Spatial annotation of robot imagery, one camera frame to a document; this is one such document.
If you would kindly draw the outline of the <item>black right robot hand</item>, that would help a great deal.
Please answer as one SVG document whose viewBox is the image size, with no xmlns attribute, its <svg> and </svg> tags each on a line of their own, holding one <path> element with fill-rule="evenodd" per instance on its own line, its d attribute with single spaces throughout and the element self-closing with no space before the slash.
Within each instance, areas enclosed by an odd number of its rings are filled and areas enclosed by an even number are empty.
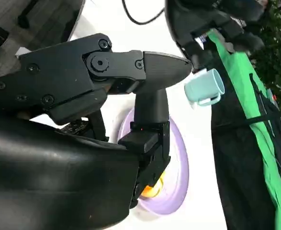
<svg viewBox="0 0 281 230">
<path fill-rule="evenodd" d="M 0 77 L 0 230 L 95 230 L 124 220 L 170 162 L 166 88 L 178 56 L 113 52 L 104 34 L 20 56 Z"/>
</svg>

